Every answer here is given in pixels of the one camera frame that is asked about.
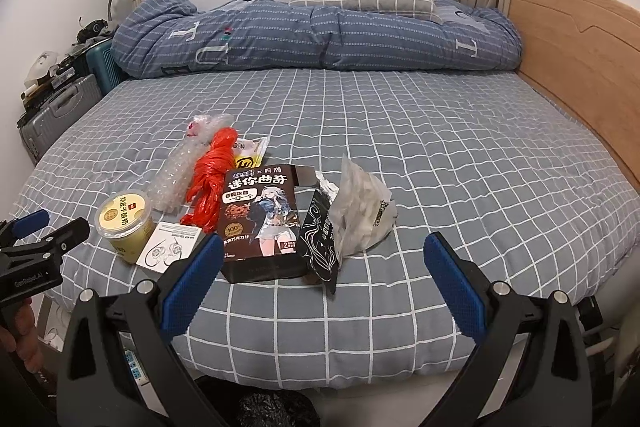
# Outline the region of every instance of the red plastic bag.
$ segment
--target red plastic bag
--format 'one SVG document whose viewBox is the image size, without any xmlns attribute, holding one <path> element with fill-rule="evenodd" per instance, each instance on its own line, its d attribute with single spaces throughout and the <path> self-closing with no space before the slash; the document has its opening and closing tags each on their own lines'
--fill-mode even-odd
<svg viewBox="0 0 640 427">
<path fill-rule="evenodd" d="M 236 167 L 233 146 L 238 132 L 231 127 L 220 129 L 211 141 L 211 148 L 196 162 L 186 202 L 197 196 L 193 213 L 182 216 L 183 225 L 201 227 L 205 233 L 213 232 L 220 214 L 220 197 L 224 192 L 225 174 Z"/>
</svg>

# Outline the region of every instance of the brown box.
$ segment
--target brown box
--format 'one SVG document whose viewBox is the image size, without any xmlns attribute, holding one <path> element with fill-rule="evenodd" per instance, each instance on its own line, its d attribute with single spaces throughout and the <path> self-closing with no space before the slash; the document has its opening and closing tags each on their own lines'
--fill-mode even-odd
<svg viewBox="0 0 640 427">
<path fill-rule="evenodd" d="M 306 274 L 296 253 L 300 220 L 294 188 L 318 183 L 313 167 L 265 165 L 229 171 L 218 235 L 225 245 L 222 273 L 231 283 Z"/>
</svg>

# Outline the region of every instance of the plastic lid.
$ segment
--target plastic lid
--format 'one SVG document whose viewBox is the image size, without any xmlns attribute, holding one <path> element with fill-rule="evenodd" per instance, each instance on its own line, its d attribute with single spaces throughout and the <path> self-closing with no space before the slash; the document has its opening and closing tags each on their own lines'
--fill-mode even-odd
<svg viewBox="0 0 640 427">
<path fill-rule="evenodd" d="M 142 227 L 151 215 L 151 201 L 130 188 L 110 196 L 95 213 L 95 228 L 106 239 L 120 239 Z"/>
</svg>

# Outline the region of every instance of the human hand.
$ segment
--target human hand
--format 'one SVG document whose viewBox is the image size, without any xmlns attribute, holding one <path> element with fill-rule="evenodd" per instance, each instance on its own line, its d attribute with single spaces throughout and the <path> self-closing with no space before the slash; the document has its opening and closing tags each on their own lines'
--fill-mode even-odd
<svg viewBox="0 0 640 427">
<path fill-rule="evenodd" d="M 37 373 L 42 369 L 44 357 L 38 344 L 38 332 L 36 319 L 31 309 L 31 297 L 24 300 L 22 306 L 15 314 L 15 328 L 20 333 L 16 342 L 14 336 L 4 328 L 0 328 L 0 344 L 9 353 L 13 351 L 24 361 L 24 367 L 30 373 Z"/>
</svg>

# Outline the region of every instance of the suitcase handle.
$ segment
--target suitcase handle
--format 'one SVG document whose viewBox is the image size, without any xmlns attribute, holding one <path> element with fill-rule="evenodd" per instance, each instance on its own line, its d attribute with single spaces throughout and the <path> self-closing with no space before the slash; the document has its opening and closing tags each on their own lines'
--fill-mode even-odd
<svg viewBox="0 0 640 427">
<path fill-rule="evenodd" d="M 76 107 L 78 101 L 76 100 L 73 104 L 71 102 L 74 102 L 74 97 L 78 94 L 78 87 L 70 86 L 55 97 L 49 103 L 49 107 L 53 111 L 53 116 L 64 116 Z"/>
</svg>

